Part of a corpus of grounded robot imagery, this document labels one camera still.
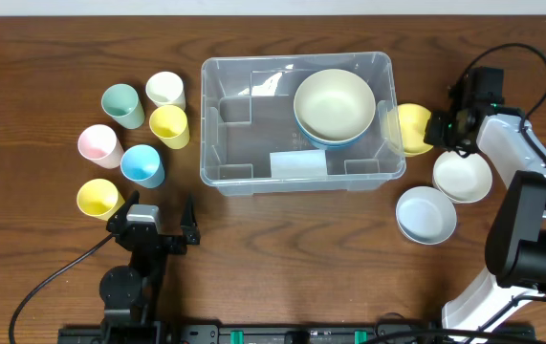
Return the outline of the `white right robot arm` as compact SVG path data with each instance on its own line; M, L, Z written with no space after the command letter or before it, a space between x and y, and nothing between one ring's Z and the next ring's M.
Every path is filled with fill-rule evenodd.
M486 266L445 304L442 326L457 342L485 340L514 311L546 303L546 149L527 114L507 107L500 69L469 68L448 111L426 125L427 144L462 158L482 153L507 187L485 246Z

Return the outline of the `yellow small bowl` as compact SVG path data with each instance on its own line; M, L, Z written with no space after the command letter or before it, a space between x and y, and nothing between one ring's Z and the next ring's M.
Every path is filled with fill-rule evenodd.
M423 155L433 146L425 143L426 124L431 112L415 103L404 103L394 107L388 101L379 105L384 147L406 157Z

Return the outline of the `beige large bowl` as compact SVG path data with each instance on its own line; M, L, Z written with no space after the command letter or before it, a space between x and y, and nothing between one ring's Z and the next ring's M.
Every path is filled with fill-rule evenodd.
M328 69L302 81L294 97L295 121L325 140L349 140L363 134L376 114L370 86L358 75Z

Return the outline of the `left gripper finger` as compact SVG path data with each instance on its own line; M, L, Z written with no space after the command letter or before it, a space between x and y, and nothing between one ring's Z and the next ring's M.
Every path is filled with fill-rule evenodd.
M137 204L140 199L140 192L134 190L128 199L117 209L115 210L109 219L107 220L108 225L121 225L124 224L127 220L127 214L130 207L133 204Z
M181 217L180 227L186 243L192 246L198 246L201 242L201 233L197 224L193 197L189 194L186 198L186 206Z

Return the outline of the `dark blue large bowl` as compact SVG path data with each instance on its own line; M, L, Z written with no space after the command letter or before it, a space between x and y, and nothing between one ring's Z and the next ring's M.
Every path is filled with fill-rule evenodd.
M300 133L306 138L308 142L310 142L315 148L322 150L342 149L352 144L355 144L363 137L363 134L361 134L349 140L325 140L318 138L315 135L312 135L301 124L297 123L296 125Z

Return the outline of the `white small bowl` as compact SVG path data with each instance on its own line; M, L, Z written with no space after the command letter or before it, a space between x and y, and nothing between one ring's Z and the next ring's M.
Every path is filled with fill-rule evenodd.
M461 158L454 152L439 156L433 166L432 181L455 204L472 204L491 191L492 172L478 154Z

